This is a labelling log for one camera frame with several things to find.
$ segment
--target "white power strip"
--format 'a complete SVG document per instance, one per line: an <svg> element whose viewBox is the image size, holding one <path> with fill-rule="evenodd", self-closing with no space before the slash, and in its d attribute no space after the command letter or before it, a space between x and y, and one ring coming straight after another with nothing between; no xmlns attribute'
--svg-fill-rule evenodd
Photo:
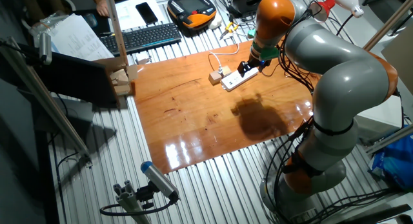
<svg viewBox="0 0 413 224"><path fill-rule="evenodd" d="M253 78L256 74L258 74L257 68L253 68L248 72L245 72L244 77L241 77L239 72L235 71L229 74L228 76L224 77L221 80L221 84L222 87L229 92L234 88L238 87L240 84L244 83L245 81Z"/></svg>

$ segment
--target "smartphone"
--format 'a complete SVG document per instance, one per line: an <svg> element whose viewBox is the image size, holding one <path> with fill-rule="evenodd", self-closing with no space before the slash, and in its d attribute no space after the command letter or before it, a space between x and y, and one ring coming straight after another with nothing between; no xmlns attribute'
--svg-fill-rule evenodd
<svg viewBox="0 0 413 224"><path fill-rule="evenodd" d="M152 9L150 9L148 3L144 2L138 4L136 6L136 10L139 12L139 14L141 14L143 20L147 25L157 22L157 18Z"/></svg>

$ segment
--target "wooden board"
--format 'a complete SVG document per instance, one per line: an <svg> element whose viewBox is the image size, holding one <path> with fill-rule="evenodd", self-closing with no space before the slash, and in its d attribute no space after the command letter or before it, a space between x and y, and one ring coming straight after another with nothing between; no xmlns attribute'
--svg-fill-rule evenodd
<svg viewBox="0 0 413 224"><path fill-rule="evenodd" d="M235 71L248 60L251 41L239 52L218 56ZM236 45L214 50L232 53ZM277 59L264 69L271 74ZM311 116L312 98L302 84L277 66L231 92L212 86L214 56L202 52L142 66L132 86L153 163L171 172L295 131ZM316 85L317 76L310 76Z"/></svg>

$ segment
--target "orange controller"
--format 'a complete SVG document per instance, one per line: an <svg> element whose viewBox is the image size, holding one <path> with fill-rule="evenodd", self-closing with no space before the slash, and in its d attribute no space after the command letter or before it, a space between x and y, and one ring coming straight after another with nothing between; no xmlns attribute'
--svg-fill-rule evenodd
<svg viewBox="0 0 413 224"><path fill-rule="evenodd" d="M200 29L215 17L217 10L210 0L170 0L168 12L189 29Z"/></svg>

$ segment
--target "monitor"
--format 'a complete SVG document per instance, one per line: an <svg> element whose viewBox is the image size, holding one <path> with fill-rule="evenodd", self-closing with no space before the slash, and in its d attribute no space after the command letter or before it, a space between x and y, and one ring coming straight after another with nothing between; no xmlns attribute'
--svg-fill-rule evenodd
<svg viewBox="0 0 413 224"><path fill-rule="evenodd" d="M39 57L38 48L22 44L19 47ZM82 99L101 108L118 107L119 100L104 65L53 52L50 65L37 65L34 69L51 92Z"/></svg>

